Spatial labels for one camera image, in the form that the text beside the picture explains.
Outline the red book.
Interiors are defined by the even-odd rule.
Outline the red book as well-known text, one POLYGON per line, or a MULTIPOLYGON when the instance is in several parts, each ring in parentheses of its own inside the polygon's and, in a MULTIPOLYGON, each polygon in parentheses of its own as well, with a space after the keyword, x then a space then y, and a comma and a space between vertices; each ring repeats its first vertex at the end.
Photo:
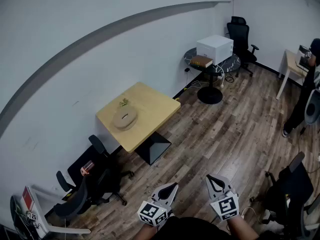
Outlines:
POLYGON ((23 190, 23 193, 22 193, 22 197, 23 197, 23 200, 24 200, 25 205, 27 207, 27 210, 31 211, 32 208, 33 208, 33 205, 34 205, 34 199, 33 199, 33 196, 31 194, 30 189, 29 189, 28 186, 24 187, 24 190, 23 190))

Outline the grey office chair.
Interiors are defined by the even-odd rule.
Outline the grey office chair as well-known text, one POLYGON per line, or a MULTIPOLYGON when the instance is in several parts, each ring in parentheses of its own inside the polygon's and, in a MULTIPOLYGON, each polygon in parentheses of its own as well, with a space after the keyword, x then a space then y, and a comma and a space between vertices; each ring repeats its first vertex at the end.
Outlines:
POLYGON ((320 194, 304 206, 300 216, 300 240, 320 240, 320 194))

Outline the white metal-frame desk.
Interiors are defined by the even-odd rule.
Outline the white metal-frame desk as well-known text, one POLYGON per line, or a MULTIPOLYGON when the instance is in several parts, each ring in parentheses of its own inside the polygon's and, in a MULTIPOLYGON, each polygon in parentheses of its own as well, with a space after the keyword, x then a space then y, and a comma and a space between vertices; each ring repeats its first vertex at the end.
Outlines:
POLYGON ((49 223, 46 219, 46 215, 49 214, 51 209, 56 204, 65 203, 64 200, 60 199, 58 195, 47 194, 33 185, 27 185, 29 194, 33 199, 33 206, 31 208, 31 213, 36 215, 35 230, 38 236, 42 239, 49 233, 61 233, 61 234, 90 234, 91 230, 88 228, 70 228, 64 226, 54 226, 49 223))

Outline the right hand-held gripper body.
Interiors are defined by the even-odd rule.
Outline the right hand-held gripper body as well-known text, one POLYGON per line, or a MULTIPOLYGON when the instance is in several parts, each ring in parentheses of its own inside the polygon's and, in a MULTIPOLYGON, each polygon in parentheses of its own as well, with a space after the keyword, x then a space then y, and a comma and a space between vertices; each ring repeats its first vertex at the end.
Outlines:
POLYGON ((210 203, 221 221, 226 221, 239 215, 239 195, 228 191, 222 199, 210 203))

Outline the brown book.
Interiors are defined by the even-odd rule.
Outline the brown book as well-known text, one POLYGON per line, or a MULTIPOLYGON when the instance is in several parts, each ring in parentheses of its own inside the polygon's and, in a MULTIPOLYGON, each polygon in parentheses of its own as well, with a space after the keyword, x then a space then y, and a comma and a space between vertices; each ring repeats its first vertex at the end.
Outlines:
POLYGON ((205 56, 196 55, 190 60, 190 64, 201 68, 208 68, 213 64, 213 60, 205 56))

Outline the black mesh office chair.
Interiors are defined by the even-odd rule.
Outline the black mesh office chair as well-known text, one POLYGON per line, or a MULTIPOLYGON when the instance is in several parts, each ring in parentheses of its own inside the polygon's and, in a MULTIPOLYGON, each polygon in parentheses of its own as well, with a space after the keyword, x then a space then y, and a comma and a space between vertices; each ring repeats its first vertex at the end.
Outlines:
POLYGON ((266 171, 265 176, 272 182, 270 188, 266 194, 249 199, 251 203, 261 202, 267 212, 262 224, 277 222, 284 226, 284 240, 311 240, 315 233, 314 229, 306 228, 304 214, 310 215, 320 204, 320 194, 312 204, 306 205, 314 187, 303 165, 304 158, 305 154, 299 152, 279 173, 278 179, 270 171, 266 171))

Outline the person's black shirt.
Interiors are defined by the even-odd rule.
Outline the person's black shirt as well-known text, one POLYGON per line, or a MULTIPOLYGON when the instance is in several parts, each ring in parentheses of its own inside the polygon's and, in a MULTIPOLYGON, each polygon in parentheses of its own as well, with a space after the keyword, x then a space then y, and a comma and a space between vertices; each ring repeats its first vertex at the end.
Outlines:
POLYGON ((150 240, 237 240, 210 222, 195 217, 170 217, 150 240))

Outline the person's right forearm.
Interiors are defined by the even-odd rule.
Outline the person's right forearm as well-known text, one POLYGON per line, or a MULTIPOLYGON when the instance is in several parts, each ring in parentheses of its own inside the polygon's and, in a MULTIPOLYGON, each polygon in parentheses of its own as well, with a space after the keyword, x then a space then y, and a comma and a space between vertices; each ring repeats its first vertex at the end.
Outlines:
POLYGON ((240 216, 236 215, 227 220, 230 233, 239 240, 257 240, 259 235, 240 216))

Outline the white-legged light wooden desk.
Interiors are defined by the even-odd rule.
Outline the white-legged light wooden desk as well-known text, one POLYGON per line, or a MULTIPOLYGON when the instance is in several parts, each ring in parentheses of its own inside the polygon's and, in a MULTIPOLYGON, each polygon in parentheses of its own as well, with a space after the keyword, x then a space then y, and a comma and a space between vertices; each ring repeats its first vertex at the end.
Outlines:
POLYGON ((288 49, 285 49, 282 57, 282 61, 280 64, 279 74, 278 74, 279 79, 282 77, 282 75, 284 75, 284 78, 279 88, 279 91, 276 95, 276 100, 279 100, 285 88, 285 85, 288 81, 290 73, 294 73, 296 76, 300 77, 301 79, 304 79, 307 75, 307 72, 305 70, 297 66, 295 57, 296 57, 295 53, 293 53, 288 49))

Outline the round beige plate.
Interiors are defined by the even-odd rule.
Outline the round beige plate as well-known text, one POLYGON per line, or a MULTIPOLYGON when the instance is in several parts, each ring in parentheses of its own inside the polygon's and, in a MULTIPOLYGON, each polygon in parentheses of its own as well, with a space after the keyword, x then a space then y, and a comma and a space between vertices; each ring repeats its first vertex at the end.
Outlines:
POLYGON ((137 110, 130 105, 120 107, 112 118, 112 124, 120 131, 127 131, 134 126, 138 119, 137 110))

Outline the tall black headrest office chair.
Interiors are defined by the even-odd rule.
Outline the tall black headrest office chair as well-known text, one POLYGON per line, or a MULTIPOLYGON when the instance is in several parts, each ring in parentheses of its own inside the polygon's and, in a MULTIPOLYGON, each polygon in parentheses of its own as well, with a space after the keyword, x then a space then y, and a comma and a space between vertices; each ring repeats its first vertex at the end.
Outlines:
POLYGON ((249 51, 249 31, 250 27, 247 25, 243 17, 232 16, 231 21, 227 23, 227 30, 229 38, 233 40, 233 53, 235 53, 241 63, 240 67, 249 72, 249 76, 253 76, 253 72, 249 70, 249 63, 257 61, 255 51, 259 48, 252 44, 252 51, 249 51))

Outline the square wooden table black base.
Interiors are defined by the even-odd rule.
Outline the square wooden table black base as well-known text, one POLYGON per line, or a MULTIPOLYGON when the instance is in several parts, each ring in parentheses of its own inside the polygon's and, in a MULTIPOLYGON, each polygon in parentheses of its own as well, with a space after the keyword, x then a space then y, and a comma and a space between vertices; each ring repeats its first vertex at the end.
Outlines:
POLYGON ((146 163, 152 165, 171 145, 157 130, 166 123, 181 104, 171 97, 137 82, 117 96, 96 116, 116 141, 128 152, 136 152, 146 163), (138 118, 132 128, 122 131, 113 124, 112 119, 120 108, 123 98, 129 100, 129 106, 137 110, 138 118))

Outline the white box appliance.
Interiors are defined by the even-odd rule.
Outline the white box appliance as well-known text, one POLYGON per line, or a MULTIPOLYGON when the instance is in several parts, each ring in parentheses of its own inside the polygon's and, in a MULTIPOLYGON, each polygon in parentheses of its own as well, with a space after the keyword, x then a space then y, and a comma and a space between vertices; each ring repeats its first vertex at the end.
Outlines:
POLYGON ((212 59, 214 65, 225 61, 233 54, 234 41, 230 38, 212 35, 196 42, 196 54, 212 59))

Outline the grey rounded appliance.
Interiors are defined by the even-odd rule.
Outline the grey rounded appliance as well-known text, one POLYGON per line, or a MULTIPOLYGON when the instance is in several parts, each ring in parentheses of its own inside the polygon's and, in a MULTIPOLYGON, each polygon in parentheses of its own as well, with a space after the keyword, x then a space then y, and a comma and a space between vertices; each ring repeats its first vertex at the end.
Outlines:
POLYGON ((320 89, 311 91, 305 111, 304 121, 307 125, 313 125, 320 118, 320 89))

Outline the person's left forearm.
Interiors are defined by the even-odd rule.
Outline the person's left forearm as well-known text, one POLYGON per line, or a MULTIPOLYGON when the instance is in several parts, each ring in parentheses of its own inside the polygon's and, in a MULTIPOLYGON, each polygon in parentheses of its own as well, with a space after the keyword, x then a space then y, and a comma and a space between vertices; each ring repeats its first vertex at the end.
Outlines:
POLYGON ((157 227, 144 224, 138 233, 132 238, 132 240, 151 240, 157 232, 157 227))

